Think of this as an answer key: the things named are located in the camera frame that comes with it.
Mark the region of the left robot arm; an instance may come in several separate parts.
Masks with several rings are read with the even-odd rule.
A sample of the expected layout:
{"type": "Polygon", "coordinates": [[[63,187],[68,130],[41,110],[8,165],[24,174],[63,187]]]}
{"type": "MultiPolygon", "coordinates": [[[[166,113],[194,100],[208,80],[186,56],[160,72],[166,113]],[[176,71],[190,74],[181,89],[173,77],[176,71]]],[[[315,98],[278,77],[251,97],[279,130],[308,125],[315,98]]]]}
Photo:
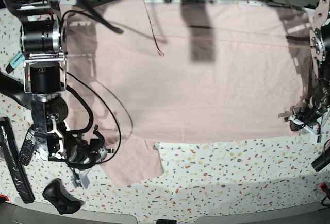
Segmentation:
{"type": "Polygon", "coordinates": [[[290,123],[293,132],[310,134],[311,143],[316,145],[329,118],[329,0],[319,0],[312,17],[309,42],[310,83],[315,87],[285,121],[290,123]]]}

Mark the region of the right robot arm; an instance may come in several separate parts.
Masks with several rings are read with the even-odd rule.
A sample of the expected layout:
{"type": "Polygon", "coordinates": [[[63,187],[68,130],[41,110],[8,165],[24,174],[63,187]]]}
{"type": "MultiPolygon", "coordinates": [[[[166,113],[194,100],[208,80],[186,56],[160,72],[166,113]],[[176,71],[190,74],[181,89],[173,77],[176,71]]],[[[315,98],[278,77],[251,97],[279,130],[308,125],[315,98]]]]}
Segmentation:
{"type": "Polygon", "coordinates": [[[27,165],[32,156],[64,162],[72,172],[75,187],[87,188],[88,173],[102,163],[109,150],[88,113],[84,128],[69,130],[68,106],[61,97],[73,92],[67,84],[67,40],[65,15],[58,0],[3,0],[21,23],[19,45],[23,80],[1,79],[1,92],[31,110],[33,124],[26,135],[18,160],[27,165]]]}

